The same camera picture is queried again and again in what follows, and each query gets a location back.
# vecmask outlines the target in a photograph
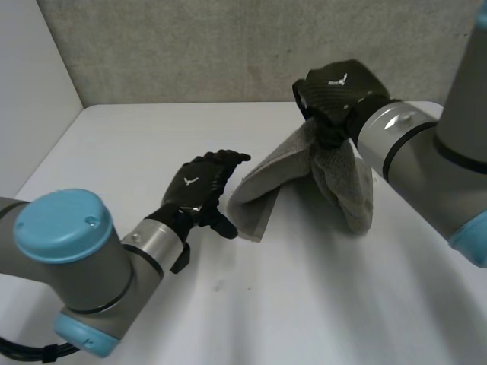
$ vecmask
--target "glove thumb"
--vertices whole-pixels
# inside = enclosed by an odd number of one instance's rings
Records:
[[[218,209],[201,221],[200,227],[210,226],[220,236],[232,240],[238,236],[237,228]]]

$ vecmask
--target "black band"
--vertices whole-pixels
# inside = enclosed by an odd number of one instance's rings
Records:
[[[462,154],[455,152],[454,150],[447,147],[446,144],[443,143],[437,135],[434,137],[433,143],[438,150],[438,153],[450,162],[455,163],[456,165],[475,173],[481,173],[484,175],[487,174],[487,163],[472,160],[469,157],[463,156]]]
[[[130,285],[132,284],[133,275],[134,275],[134,271],[133,271],[133,268],[131,267],[130,279],[127,281],[127,285],[123,288],[122,292],[119,295],[117,295],[113,300],[111,300],[107,304],[99,306],[98,308],[95,308],[95,309],[88,309],[88,310],[72,309],[72,308],[68,307],[69,310],[71,310],[74,313],[79,313],[79,314],[95,314],[95,313],[101,312],[102,310],[110,308],[113,304],[115,304],[119,300],[121,300],[125,296],[127,291],[129,291]]]
[[[152,256],[150,256],[146,251],[142,251],[140,248],[132,246],[132,245],[123,245],[123,248],[131,253],[135,253],[142,257],[145,261],[147,261],[155,271],[158,272],[161,279],[164,277],[164,272],[162,271],[162,267],[155,261]]]
[[[28,204],[27,202],[15,202],[10,204],[8,207],[3,208],[0,210],[0,219],[2,219],[9,211],[13,211],[16,207],[20,207],[21,205]]]
[[[55,363],[58,360],[58,348],[57,344],[50,344],[43,348],[43,363]]]
[[[390,169],[390,165],[393,162],[393,159],[396,156],[397,151],[400,150],[401,147],[409,139],[411,139],[412,137],[414,137],[415,135],[417,135],[418,133],[420,133],[420,132],[422,132],[422,131],[424,131],[426,129],[436,127],[437,124],[438,124],[438,122],[426,122],[426,123],[422,123],[420,125],[417,125],[413,129],[410,129],[406,133],[404,133],[404,135],[397,140],[397,142],[390,148],[389,152],[387,153],[387,156],[386,156],[386,158],[384,160],[384,165],[382,166],[382,177],[384,178],[384,180],[386,180],[387,182],[389,182],[389,169]]]

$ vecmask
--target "robotic arm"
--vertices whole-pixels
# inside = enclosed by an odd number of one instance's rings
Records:
[[[440,121],[391,100],[356,61],[312,70],[293,86],[304,117],[317,122],[322,148],[351,138],[365,161],[481,268],[487,268],[486,47],[487,2]]]
[[[249,159],[219,151],[185,163],[161,207],[122,241],[107,207],[92,192],[62,190],[30,204],[2,198],[0,272],[48,284],[65,304],[56,333],[106,357],[164,275],[188,265],[186,238],[194,226],[210,226],[228,239],[237,236],[218,211],[218,200],[237,165]]]

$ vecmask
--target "light blue end cap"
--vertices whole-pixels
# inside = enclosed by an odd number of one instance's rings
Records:
[[[27,205],[14,225],[14,240],[25,255],[46,264],[75,262],[109,239],[112,218],[88,190],[66,189]]]
[[[102,331],[85,325],[66,314],[59,314],[54,322],[54,331],[67,342],[98,357],[107,357],[120,340]]]
[[[450,239],[450,246],[480,268],[487,268],[487,211],[464,224]]]
[[[480,8],[479,15],[477,15],[477,25],[483,29],[487,29],[487,1],[484,2]]]

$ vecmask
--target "cable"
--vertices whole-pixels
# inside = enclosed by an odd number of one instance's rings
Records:
[[[68,356],[78,351],[78,348],[68,343],[61,345],[51,344],[44,348],[32,348],[22,344],[15,344],[0,337],[0,354],[16,361],[53,363],[60,357]]]

